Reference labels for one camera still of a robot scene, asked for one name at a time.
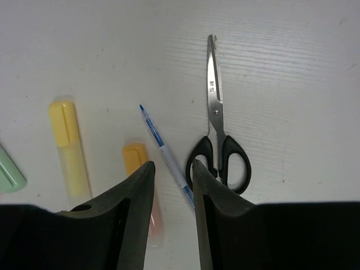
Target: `yellow highlighter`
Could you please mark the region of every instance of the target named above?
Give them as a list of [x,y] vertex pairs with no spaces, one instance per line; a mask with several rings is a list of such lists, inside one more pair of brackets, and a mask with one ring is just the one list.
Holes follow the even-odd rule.
[[49,106],[52,130],[57,145],[69,203],[75,207],[91,199],[74,104],[53,102]]

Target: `black plastic part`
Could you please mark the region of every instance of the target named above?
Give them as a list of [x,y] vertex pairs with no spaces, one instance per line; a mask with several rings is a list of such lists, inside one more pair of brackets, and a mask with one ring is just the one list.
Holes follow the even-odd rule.
[[360,269],[360,203],[255,205],[193,162],[202,270]]
[[0,269],[143,269],[154,178],[147,162],[72,211],[0,206]]
[[233,192],[237,194],[242,194],[248,188],[251,179],[251,164],[248,158],[248,155],[242,149],[242,147],[231,137],[226,136],[223,144],[223,169],[219,171],[219,176],[222,179],[222,183],[225,186],[228,186],[228,170],[229,170],[229,158],[232,154],[238,154],[244,161],[245,164],[245,177],[241,181],[240,185],[237,188],[232,189]]
[[218,176],[217,170],[214,169],[213,145],[210,139],[207,136],[205,136],[201,140],[199,140],[197,145],[194,147],[186,163],[186,167],[185,167],[186,182],[191,190],[192,190],[192,179],[190,175],[191,164],[194,158],[196,158],[199,155],[205,156],[208,162],[209,172],[211,172],[211,174],[214,177]]

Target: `highlighter cap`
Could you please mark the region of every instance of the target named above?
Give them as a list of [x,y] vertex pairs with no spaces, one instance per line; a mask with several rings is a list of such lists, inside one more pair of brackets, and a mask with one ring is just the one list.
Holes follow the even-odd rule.
[[132,143],[122,149],[126,174],[129,176],[149,160],[143,143]]
[[24,176],[0,146],[0,190],[6,193],[12,193],[25,186],[26,180]]
[[65,147],[80,141],[75,106],[72,102],[51,103],[49,115],[57,147]]

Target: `pen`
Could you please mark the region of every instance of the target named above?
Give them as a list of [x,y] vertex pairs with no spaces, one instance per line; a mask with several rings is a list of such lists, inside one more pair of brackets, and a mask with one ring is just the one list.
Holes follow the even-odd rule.
[[149,114],[147,113],[147,111],[144,109],[144,107],[142,105],[140,105],[140,109],[141,109],[141,113],[142,113],[143,119],[144,119],[147,127],[149,128],[152,135],[154,136],[154,138],[157,142],[157,145],[159,145],[161,154],[162,154],[167,166],[169,167],[171,174],[175,178],[176,182],[179,184],[180,188],[185,193],[185,195],[188,198],[192,207],[195,208],[194,196],[192,194],[191,189],[189,188],[189,186],[186,183],[185,177],[184,177],[183,173],[181,172],[180,167],[179,167],[174,155],[171,153],[170,148],[164,144],[164,141],[163,141],[163,139],[161,139],[158,130],[155,128],[152,120],[150,119]]
[[53,102],[49,115],[71,207],[91,199],[74,104]]

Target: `orange highlighter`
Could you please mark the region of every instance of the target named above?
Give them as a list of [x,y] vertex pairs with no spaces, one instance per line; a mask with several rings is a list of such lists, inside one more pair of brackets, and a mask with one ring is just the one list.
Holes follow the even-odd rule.
[[[123,147],[122,150],[124,164],[127,175],[131,175],[142,164],[149,160],[147,156],[146,146],[143,143],[131,143]],[[164,242],[164,226],[161,217],[158,193],[154,190],[154,201],[152,203],[152,211],[150,217],[150,225],[148,229],[148,246],[152,248],[160,248]]]

